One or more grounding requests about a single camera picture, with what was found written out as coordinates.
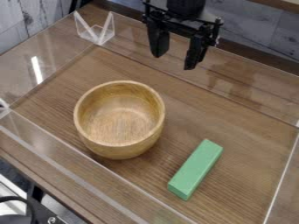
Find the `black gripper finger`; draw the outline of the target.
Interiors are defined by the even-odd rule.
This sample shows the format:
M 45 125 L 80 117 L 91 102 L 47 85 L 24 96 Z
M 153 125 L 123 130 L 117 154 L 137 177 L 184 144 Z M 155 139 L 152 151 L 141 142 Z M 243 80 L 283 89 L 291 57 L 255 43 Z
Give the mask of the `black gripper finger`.
M 191 37 L 189 49 L 184 60 L 184 69 L 192 70 L 197 63 L 203 61 L 208 49 L 207 39 L 203 35 L 195 34 Z
M 151 18 L 147 19 L 147 35 L 152 55 L 159 58 L 169 49 L 169 32 L 164 24 Z

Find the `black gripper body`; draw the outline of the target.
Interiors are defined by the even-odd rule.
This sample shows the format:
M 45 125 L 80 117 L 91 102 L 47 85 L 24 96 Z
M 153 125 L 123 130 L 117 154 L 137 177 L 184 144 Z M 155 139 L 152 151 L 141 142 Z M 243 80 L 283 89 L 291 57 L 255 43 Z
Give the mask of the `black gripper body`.
M 187 38 L 196 33 L 208 38 L 208 46 L 219 43 L 223 19 L 206 9 L 207 0 L 141 0 L 143 20 L 149 37 L 172 32 Z

